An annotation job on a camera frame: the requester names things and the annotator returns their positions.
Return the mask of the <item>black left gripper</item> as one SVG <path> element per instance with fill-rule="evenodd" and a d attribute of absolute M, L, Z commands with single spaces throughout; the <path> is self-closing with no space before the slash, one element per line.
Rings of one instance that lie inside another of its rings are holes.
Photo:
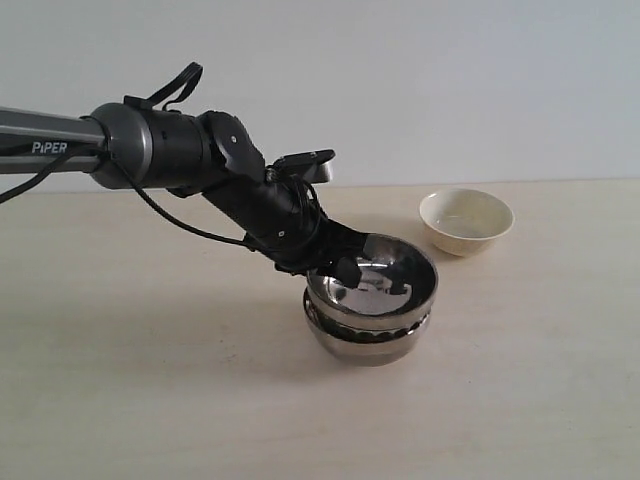
<path fill-rule="evenodd" d="M 294 176 L 256 182 L 235 175 L 202 196 L 245 231 L 243 241 L 292 275 L 335 275 L 358 286 L 358 262 L 368 235 L 328 217 L 312 186 Z"/>

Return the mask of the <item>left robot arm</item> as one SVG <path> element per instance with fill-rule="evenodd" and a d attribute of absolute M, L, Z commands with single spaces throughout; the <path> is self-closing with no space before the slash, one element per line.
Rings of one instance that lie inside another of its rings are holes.
<path fill-rule="evenodd" d="M 315 150 L 267 162 L 241 121 L 222 111 L 192 116 L 142 103 L 108 103 L 80 118 L 1 111 L 1 171 L 25 176 L 3 200 L 62 172 L 142 198 L 153 189 L 199 195 L 241 228 L 238 246 L 279 271 L 330 276 L 352 288 L 367 237 L 330 219 L 315 191 L 329 180 L 334 155 Z"/>

